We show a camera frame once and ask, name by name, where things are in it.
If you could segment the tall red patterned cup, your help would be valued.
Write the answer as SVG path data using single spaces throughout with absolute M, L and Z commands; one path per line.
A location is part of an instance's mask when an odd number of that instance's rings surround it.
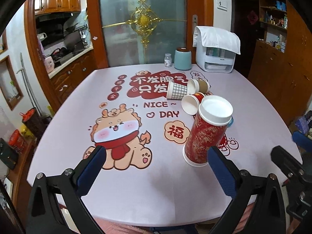
M 207 152 L 218 146 L 232 119 L 233 107 L 223 97 L 210 95 L 199 104 L 190 134 L 183 147 L 184 160 L 193 167 L 208 164 Z

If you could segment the blue plastic cup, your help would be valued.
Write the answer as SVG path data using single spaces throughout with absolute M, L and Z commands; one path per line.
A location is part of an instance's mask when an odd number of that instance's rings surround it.
M 227 124 L 227 127 L 232 126 L 233 122 L 234 122 L 234 119 L 233 119 L 233 116 L 231 116 L 230 122 Z

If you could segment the red paper cup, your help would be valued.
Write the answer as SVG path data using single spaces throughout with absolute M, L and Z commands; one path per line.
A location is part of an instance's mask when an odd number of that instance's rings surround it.
M 185 95 L 181 100 L 182 109 L 188 115 L 195 115 L 198 112 L 199 105 L 204 97 L 205 95 L 201 92 Z

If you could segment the brown paper cup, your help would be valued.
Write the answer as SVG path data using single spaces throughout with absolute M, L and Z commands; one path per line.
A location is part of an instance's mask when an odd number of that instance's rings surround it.
M 201 79 L 189 79 L 187 83 L 187 94 L 195 94 L 197 92 L 201 92 L 203 94 L 207 94 L 210 92 L 210 84 L 208 81 Z

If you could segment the grey checkered paper cup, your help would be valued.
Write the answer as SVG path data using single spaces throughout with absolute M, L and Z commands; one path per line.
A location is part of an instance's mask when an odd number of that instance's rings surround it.
M 181 100 L 187 94 L 187 86 L 170 81 L 168 83 L 166 99 Z

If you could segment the wooden shelf cabinet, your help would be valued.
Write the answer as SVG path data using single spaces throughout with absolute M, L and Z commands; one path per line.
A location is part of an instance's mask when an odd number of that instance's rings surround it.
M 289 125 L 311 102 L 311 32 L 288 0 L 259 0 L 249 81 Z

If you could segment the white countertop appliance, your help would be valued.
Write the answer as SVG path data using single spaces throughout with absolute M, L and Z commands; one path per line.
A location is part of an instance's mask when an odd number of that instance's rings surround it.
M 219 48 L 196 47 L 196 63 L 205 72 L 232 72 L 237 55 Z

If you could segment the wooden kitchen counter cabinet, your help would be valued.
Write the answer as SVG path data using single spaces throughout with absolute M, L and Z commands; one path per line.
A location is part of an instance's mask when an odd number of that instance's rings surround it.
M 70 96 L 78 85 L 96 69 L 93 47 L 85 49 L 70 58 L 48 74 L 61 104 Z

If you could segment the white folded cloth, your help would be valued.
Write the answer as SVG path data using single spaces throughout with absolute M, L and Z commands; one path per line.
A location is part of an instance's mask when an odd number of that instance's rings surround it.
M 241 54 L 239 37 L 235 33 L 222 28 L 196 26 L 192 46 L 196 48 L 200 45 L 206 48 L 219 48 Z

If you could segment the printed cartoon tablecloth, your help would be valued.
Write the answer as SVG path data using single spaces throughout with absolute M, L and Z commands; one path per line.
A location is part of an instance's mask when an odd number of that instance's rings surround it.
M 178 226 L 217 218 L 230 202 L 212 169 L 194 167 L 183 146 L 194 118 L 179 101 L 166 99 L 169 81 L 209 81 L 227 99 L 234 122 L 221 152 L 252 175 L 286 177 L 271 161 L 274 146 L 297 160 L 291 133 L 268 100 L 241 74 L 180 72 L 163 65 L 96 70 L 68 97 L 45 131 L 27 181 L 38 173 L 59 175 L 74 168 L 96 145 L 107 159 L 83 202 L 97 218 L 134 226 Z

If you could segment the teal ceramic canister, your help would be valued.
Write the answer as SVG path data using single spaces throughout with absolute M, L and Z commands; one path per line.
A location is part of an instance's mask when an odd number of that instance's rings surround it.
M 184 47 L 175 50 L 174 67 L 177 70 L 187 71 L 192 68 L 191 51 Z

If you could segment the pink toaster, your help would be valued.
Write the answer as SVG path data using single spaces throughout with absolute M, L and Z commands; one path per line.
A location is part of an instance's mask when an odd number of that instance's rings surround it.
M 54 60 L 51 56 L 44 59 L 44 66 L 48 74 L 54 70 Z

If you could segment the small white pill bottle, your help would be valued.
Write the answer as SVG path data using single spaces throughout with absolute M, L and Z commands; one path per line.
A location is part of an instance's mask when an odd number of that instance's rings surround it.
M 171 67 L 172 66 L 172 57 L 170 53 L 166 53 L 164 55 L 164 66 Z

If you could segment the frosted glass door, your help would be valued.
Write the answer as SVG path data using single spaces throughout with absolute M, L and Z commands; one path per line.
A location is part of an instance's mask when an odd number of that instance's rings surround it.
M 109 67 L 163 63 L 186 46 L 186 0 L 99 0 Z

